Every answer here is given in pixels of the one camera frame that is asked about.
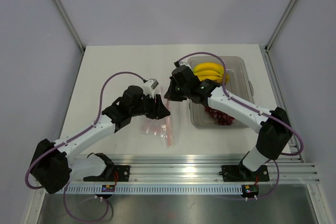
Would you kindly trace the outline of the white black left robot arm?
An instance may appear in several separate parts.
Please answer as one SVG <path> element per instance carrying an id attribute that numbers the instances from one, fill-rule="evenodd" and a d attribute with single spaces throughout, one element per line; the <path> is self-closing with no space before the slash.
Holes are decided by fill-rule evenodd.
<path id="1" fill-rule="evenodd" d="M 119 179 L 114 162 L 103 153 L 88 158 L 77 156 L 101 139 L 145 116 L 160 120 L 170 115 L 159 94 L 146 94 L 139 86 L 129 86 L 122 96 L 99 113 L 97 120 L 78 133 L 55 140 L 44 139 L 35 149 L 29 173 L 49 194 L 63 189 L 70 181 L 114 182 Z"/>

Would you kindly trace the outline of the clear red-dotted zip bag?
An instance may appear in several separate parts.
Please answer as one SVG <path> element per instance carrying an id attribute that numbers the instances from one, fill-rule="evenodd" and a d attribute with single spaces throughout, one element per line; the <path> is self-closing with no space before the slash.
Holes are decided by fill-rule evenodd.
<path id="1" fill-rule="evenodd" d="M 140 132 L 146 136 L 153 136 L 165 142 L 166 148 L 171 148 L 178 143 L 178 138 L 182 129 L 183 102 L 174 102 L 163 99 L 165 107 L 170 111 L 170 115 L 159 120 L 143 118 Z"/>

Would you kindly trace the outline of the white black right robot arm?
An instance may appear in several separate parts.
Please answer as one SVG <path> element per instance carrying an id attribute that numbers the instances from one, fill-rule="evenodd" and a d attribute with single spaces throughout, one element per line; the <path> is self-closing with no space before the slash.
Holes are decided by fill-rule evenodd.
<path id="1" fill-rule="evenodd" d="M 189 66 L 175 68 L 164 96 L 170 101 L 191 100 L 205 108 L 230 115 L 257 133 L 256 145 L 239 162 L 239 176 L 252 181 L 257 170 L 268 160 L 277 160 L 292 138 L 287 112 L 282 108 L 258 107 L 220 86 L 215 81 L 200 81 Z"/>

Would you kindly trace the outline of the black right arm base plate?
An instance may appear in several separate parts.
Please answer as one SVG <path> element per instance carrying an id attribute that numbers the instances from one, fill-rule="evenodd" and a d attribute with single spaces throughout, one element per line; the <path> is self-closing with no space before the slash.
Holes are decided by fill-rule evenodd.
<path id="1" fill-rule="evenodd" d="M 223 165 L 218 173 L 224 182 L 269 182 L 266 165 L 261 165 L 255 172 L 240 165 Z"/>

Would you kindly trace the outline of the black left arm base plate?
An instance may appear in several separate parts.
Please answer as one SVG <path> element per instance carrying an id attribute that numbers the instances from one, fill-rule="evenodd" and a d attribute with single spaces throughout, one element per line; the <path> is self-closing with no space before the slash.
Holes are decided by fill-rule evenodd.
<path id="1" fill-rule="evenodd" d="M 130 177 L 129 165 L 107 166 L 99 176 L 87 176 L 84 182 L 128 182 Z"/>

